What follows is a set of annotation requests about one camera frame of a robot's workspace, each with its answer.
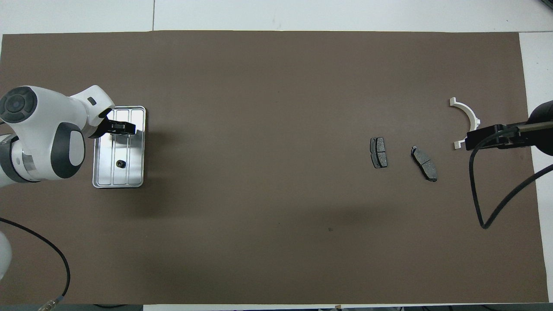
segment cable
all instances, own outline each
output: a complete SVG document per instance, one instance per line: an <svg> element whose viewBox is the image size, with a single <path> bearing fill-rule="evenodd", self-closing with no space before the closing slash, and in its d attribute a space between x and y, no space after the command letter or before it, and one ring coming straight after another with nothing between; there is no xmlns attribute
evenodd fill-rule
<svg viewBox="0 0 553 311"><path fill-rule="evenodd" d="M114 308L124 307L127 304L114 304L114 305L94 304L94 305L104 309L114 309Z"/></svg>
<svg viewBox="0 0 553 311"><path fill-rule="evenodd" d="M522 189L524 189L526 186L531 184L536 179L542 177L543 175L545 175L545 174L547 174L547 173L549 173L550 171L553 170L553 164L552 164L552 165L540 170L539 172L533 174L532 176L526 178L522 183L520 183L518 186L516 186L513 190L511 190L511 192L507 196L505 196L503 198L503 200L499 203L499 205L497 205L495 210L492 212L492 214L490 215L488 220L486 222L484 222L484 220L482 219L482 212L480 211L480 204L478 203L478 196L476 194L476 185L474 183L474 157L476 156L476 153L482 147L484 147L484 145L486 145L488 142L490 142L491 140L493 140L493 139L495 139L495 138L497 138L501 135L515 133L517 131L518 131L518 128L512 127L512 128L505 129L503 131L499 131L495 134L492 134L492 135L486 137L484 140L482 140L481 142L479 142L476 145L476 147L474 148L474 150L471 153L471 157L468 160L468 174L469 174L469 177L471 179L472 199L474 201L474 207L476 208L476 215L478 216L478 222L480 223L480 227L482 227L484 229L487 229L491 226L492 222L495 220L495 218L497 217L499 212L501 212L501 210L505 207L505 205L507 205L507 203L509 203L509 201L511 201L511 199L515 195L517 195L518 192L520 192Z"/></svg>
<svg viewBox="0 0 553 311"><path fill-rule="evenodd" d="M33 230L25 227L25 226L22 226L20 224L18 224L17 222L13 222L11 220L7 220L5 218L2 218L0 217L0 221L1 222L5 222L6 224L8 225L12 225L14 227L17 227L23 231L26 231L34 236L36 236L37 238L41 239L44 243L48 244L48 246L50 246L51 248L54 249L54 251L56 251L56 253L58 253L58 255L60 255L61 257L61 260L64 261L64 266L65 266L65 272L66 272L66 281L65 281L65 288L64 288L64 291L63 293L61 294L61 298L63 299L63 297L65 297L65 294L67 293L67 290L69 289L69 283L71 281L71 272L69 271L69 264L67 262L67 259L65 258L65 255L60 251L60 249L55 246L52 242L50 242L47 238L45 238L44 236L34 232Z"/></svg>

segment metal tray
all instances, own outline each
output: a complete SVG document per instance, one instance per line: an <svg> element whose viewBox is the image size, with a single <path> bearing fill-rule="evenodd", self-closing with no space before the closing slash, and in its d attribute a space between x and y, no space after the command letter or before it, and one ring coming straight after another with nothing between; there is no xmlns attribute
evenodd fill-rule
<svg viewBox="0 0 553 311"><path fill-rule="evenodd" d="M94 141L92 184L96 188L137 188L144 182L146 109L118 106L107 117L136 125L135 135L104 134Z"/></svg>

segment small black object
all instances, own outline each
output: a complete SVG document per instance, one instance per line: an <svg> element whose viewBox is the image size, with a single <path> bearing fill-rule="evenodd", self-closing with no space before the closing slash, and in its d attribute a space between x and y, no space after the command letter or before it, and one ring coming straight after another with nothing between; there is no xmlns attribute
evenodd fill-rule
<svg viewBox="0 0 553 311"><path fill-rule="evenodd" d="M426 180L429 180L431 182L436 182L438 180L436 166L424 151L419 149L417 146L413 146L413 148L411 149L411 156L419 165L420 170L426 177Z"/></svg>
<svg viewBox="0 0 553 311"><path fill-rule="evenodd" d="M127 167L127 162L125 162L123 160L117 160L117 162L115 162L115 166L117 166L119 168L125 168L125 167Z"/></svg>
<svg viewBox="0 0 553 311"><path fill-rule="evenodd" d="M373 161L374 168L388 167L384 137L371 138L371 160Z"/></svg>

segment white curved bracket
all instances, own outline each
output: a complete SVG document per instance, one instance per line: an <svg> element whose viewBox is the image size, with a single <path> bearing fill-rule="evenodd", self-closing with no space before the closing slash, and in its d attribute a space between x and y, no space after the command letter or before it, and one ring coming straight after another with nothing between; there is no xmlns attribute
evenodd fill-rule
<svg viewBox="0 0 553 311"><path fill-rule="evenodd" d="M464 103L458 102L455 97L450 98L450 106L457 107L467 114L468 119L471 122L471 129L469 129L469 132L474 131L478 128L478 126L480 125L480 119L476 117L476 115L474 114L474 111L472 111L470 107L468 107ZM466 136L464 139L460 141L453 142L453 146L455 147L455 149L460 149L461 143L464 143L465 139L467 139Z"/></svg>

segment white tabletop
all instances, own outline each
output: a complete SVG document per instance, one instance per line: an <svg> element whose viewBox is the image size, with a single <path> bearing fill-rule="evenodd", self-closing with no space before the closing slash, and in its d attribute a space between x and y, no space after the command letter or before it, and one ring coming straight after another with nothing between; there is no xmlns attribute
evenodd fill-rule
<svg viewBox="0 0 553 311"><path fill-rule="evenodd" d="M519 32L529 113L553 100L553 10L540 0L0 0L0 34L152 30ZM535 171L553 163L534 147L532 159ZM553 194L548 191L553 189L553 175L538 179L536 185L553 301ZM151 305L144 310L333 308L341 303L347 302Z"/></svg>

